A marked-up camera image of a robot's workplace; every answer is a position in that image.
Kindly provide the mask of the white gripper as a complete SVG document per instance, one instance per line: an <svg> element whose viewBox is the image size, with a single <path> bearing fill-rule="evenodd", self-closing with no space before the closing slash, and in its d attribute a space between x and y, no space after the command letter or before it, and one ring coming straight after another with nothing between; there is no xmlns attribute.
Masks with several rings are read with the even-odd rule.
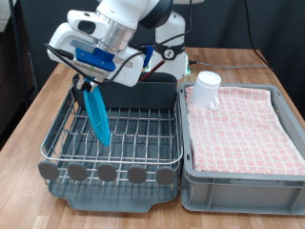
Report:
<svg viewBox="0 0 305 229"><path fill-rule="evenodd" d="M97 39L75 30L69 23L61 24L51 38L49 45L61 54L62 59L48 51L50 59L71 63L77 70L93 80L106 82L116 73L116 83L132 87L138 81L146 55L130 47L115 49ZM92 93L96 84L86 82L86 91ZM84 90L84 80L80 78L76 89Z"/></svg>

